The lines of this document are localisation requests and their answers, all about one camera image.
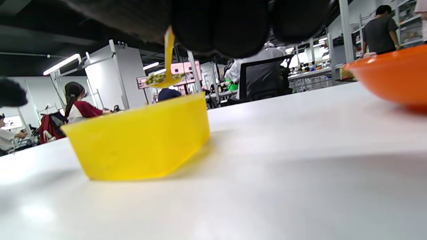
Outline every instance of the red shirt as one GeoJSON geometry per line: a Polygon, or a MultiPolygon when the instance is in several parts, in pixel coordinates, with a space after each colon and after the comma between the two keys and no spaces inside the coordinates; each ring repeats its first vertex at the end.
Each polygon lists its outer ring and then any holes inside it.
{"type": "Polygon", "coordinates": [[[87,118],[101,116],[102,114],[102,110],[95,108],[90,103],[85,101],[76,101],[71,107],[68,120],[72,123],[77,123],[84,121],[87,118]]]}

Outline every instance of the desk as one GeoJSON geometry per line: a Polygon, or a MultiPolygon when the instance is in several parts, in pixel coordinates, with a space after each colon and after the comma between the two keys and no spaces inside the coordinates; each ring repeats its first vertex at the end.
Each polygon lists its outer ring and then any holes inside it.
{"type": "Polygon", "coordinates": [[[0,158],[0,239],[425,239],[426,117],[360,83],[208,114],[156,181],[89,181],[68,139],[0,158]]]}
{"type": "MultiPolygon", "coordinates": [[[[230,95],[233,95],[233,94],[236,94],[236,93],[237,93],[237,90],[235,90],[235,91],[220,92],[219,93],[219,98],[230,96],[230,95]]],[[[212,93],[210,95],[207,95],[206,98],[209,98],[209,96],[212,97],[212,98],[216,98],[216,93],[212,93]]]]}
{"type": "Polygon", "coordinates": [[[325,69],[320,69],[320,70],[316,70],[313,72],[306,72],[306,73],[300,73],[300,74],[295,74],[295,75],[289,76],[288,81],[295,80],[295,79],[301,79],[301,78],[317,77],[317,76],[321,76],[321,75],[326,75],[328,73],[331,73],[331,69],[325,68],[325,69]]]}

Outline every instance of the orange bowl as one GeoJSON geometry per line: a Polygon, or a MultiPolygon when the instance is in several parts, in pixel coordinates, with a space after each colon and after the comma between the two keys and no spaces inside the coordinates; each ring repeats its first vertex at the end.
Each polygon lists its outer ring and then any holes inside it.
{"type": "Polygon", "coordinates": [[[344,66],[372,93],[427,110],[427,45],[373,56],[344,66]]]}

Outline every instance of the man in dark t-shirt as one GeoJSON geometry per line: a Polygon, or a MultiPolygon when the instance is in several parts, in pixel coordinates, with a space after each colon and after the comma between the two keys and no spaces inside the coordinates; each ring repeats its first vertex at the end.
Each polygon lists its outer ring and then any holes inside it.
{"type": "Polygon", "coordinates": [[[392,8],[381,5],[376,11],[375,19],[368,22],[363,28],[363,55],[366,47],[370,52],[377,54],[389,53],[400,48],[396,30],[398,26],[390,17],[392,8]]]}

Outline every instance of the red backpack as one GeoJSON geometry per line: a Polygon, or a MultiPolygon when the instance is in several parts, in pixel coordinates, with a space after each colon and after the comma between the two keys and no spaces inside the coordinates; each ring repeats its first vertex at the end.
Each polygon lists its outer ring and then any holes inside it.
{"type": "Polygon", "coordinates": [[[46,114],[41,119],[40,144],[48,143],[66,137],[61,126],[68,120],[59,112],[46,114]]]}

